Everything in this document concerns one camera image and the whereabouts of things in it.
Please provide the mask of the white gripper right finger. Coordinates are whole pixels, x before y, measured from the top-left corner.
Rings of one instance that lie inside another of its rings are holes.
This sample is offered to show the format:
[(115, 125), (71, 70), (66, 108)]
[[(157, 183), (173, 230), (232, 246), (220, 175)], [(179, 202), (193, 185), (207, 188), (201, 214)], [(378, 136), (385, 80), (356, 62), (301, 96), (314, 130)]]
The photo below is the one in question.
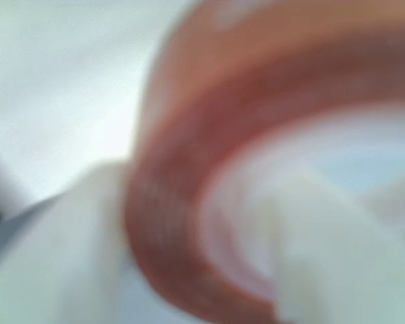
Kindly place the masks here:
[(311, 173), (265, 203), (277, 318), (284, 323), (405, 323), (405, 239)]

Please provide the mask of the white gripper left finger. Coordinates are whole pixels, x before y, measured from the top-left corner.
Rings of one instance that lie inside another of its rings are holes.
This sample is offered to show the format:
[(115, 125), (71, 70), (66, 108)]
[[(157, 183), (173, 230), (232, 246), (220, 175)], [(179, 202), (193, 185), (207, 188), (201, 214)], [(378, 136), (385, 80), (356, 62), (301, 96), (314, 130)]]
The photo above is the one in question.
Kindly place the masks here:
[(195, 323), (149, 287), (124, 233), (124, 163), (38, 210), (0, 252), (0, 323)]

